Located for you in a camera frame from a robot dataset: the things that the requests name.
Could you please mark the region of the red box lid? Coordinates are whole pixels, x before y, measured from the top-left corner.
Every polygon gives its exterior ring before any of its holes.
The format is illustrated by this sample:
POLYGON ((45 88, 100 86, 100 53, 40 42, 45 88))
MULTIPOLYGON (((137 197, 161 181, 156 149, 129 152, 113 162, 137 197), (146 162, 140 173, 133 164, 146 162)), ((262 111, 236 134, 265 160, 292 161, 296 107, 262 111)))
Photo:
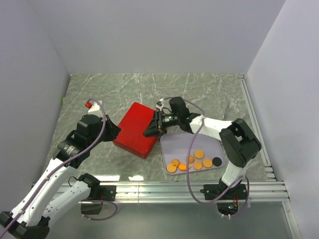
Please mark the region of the red box lid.
POLYGON ((121 128, 121 132, 117 139, 147 138, 143 136, 143 132, 152 120, 154 112, 153 109, 134 102, 118 124, 118 127, 121 128))

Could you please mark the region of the red cookie box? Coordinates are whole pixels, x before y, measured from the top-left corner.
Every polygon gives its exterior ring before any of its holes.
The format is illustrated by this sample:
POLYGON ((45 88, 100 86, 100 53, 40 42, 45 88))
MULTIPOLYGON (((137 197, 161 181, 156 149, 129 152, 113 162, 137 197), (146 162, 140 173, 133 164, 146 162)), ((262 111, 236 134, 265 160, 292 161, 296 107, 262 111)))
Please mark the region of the red cookie box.
POLYGON ((116 139, 113 144, 137 157, 146 159, 152 151, 157 137, 141 138, 141 139, 116 139))

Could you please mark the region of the lilac plastic tray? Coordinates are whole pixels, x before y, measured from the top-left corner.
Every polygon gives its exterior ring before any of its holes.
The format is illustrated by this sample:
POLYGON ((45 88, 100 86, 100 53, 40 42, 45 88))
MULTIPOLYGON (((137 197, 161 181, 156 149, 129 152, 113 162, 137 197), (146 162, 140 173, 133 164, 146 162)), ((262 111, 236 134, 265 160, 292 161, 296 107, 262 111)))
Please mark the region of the lilac plastic tray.
POLYGON ((194 156, 194 152, 196 150, 203 150, 204 151, 204 157, 202 159, 197 159, 195 156, 195 161, 203 162, 204 159, 210 158, 213 159, 215 157, 219 157, 222 160, 222 164, 219 167, 212 166, 211 168, 203 168, 201 170, 195 170, 193 165, 194 163, 189 163, 185 160, 187 157, 187 152, 189 145, 191 143, 191 140, 193 138, 193 135, 186 132, 181 133, 173 133, 164 135, 160 139, 161 144, 161 150, 162 150, 162 156, 163 156, 163 162, 164 162, 164 168, 167 172, 166 166, 172 162, 173 159, 178 159, 181 164, 191 165, 192 167, 187 169, 186 171, 180 171, 177 167, 177 170, 175 173, 169 173, 169 175, 178 175, 178 174, 184 174, 187 171, 188 172, 200 172, 205 170, 212 170, 217 168, 222 168, 226 165, 226 160, 223 157, 222 148, 220 145, 220 142, 212 137, 199 134, 191 147, 190 155, 194 156))

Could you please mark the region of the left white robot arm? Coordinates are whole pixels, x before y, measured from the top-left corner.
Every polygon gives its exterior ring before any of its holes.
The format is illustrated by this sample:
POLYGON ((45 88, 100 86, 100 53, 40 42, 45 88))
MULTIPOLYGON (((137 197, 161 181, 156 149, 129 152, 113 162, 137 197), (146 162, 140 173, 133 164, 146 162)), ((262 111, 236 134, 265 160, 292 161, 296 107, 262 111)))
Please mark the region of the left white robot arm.
POLYGON ((104 203, 113 204, 116 187, 104 189, 101 182, 88 173, 57 198, 54 195, 63 182, 71 178, 90 151, 100 142, 116 139, 120 132, 108 115, 84 115, 67 138, 59 143, 43 175, 26 197, 11 211, 1 212, 0 224, 4 233, 17 239, 44 239, 53 225, 76 204, 91 202, 99 214, 104 203))

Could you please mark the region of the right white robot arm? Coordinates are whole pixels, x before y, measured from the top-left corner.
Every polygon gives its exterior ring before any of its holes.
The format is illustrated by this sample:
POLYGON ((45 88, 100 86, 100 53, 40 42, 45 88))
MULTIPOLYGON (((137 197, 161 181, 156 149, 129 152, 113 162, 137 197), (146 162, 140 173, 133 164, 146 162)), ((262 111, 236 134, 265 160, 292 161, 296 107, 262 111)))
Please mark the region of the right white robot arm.
POLYGON ((192 113, 186 106, 189 101, 182 97, 168 97, 170 114, 164 114, 162 106, 164 99, 157 102, 153 117, 143 132, 145 137, 162 136, 167 128, 179 126, 187 133, 193 134, 193 140, 203 134, 222 143, 229 160, 223 176, 219 180, 219 193, 211 204, 223 198, 230 199, 237 193, 237 187, 246 177, 249 162, 261 151, 262 145, 251 128, 243 119, 234 121, 212 119, 205 116, 205 112, 192 113))

